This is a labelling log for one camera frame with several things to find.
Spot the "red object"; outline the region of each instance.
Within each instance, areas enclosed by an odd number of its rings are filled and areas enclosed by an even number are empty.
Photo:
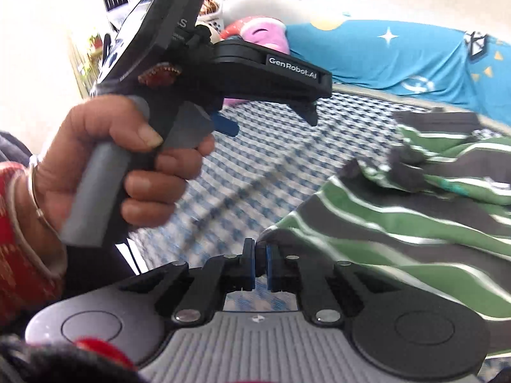
[[[92,351],[99,355],[108,358],[114,363],[120,364],[126,369],[136,370],[135,365],[131,360],[117,347],[98,339],[80,339],[75,341],[75,346],[82,350]]]
[[[18,163],[0,163],[0,325],[23,308],[55,299],[62,290],[62,281],[46,277],[16,244],[7,193],[14,175],[24,169]]]
[[[234,23],[229,24],[225,29],[223,29],[220,32],[220,38],[222,40],[225,40],[229,36],[241,34],[241,29],[246,23],[248,23],[250,20],[254,20],[259,17],[264,17],[264,16],[251,16],[251,17],[244,17],[242,19],[236,20]]]
[[[151,89],[170,86],[180,74],[181,69],[179,67],[172,66],[168,62],[158,63],[139,76],[139,83],[147,85]]]
[[[100,47],[103,46],[103,42],[101,41],[101,37],[99,37],[99,36],[95,37],[94,42],[93,42],[93,46],[94,46],[95,49],[99,49]]]

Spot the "red sleeve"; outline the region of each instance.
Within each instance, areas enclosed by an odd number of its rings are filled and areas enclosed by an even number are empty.
[[[16,244],[7,208],[7,189],[21,164],[0,163],[0,325],[19,310],[35,308],[60,295],[62,281],[42,275]]]

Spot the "silver rivet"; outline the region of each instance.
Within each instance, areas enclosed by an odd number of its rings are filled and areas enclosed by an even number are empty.
[[[335,309],[322,309],[316,312],[316,320],[321,323],[334,323],[341,318],[341,314]]]
[[[257,314],[257,315],[254,315],[251,319],[255,323],[259,324],[259,323],[263,322],[266,319],[266,317],[263,317],[261,314]]]
[[[196,309],[182,309],[175,314],[174,319],[180,323],[192,323],[200,319],[200,312]]]

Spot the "potted plant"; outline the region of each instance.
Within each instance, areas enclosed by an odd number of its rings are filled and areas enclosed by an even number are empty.
[[[89,45],[94,49],[99,49],[101,46],[103,46],[103,42],[101,41],[101,36],[99,33],[89,37]]]

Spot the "metal pivot screw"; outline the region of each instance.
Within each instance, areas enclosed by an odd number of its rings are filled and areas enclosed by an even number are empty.
[[[200,319],[200,312],[196,309],[182,309],[174,315],[174,321],[178,323],[193,323]]]
[[[321,309],[316,312],[316,320],[321,323],[334,323],[341,319],[341,314],[335,309]]]

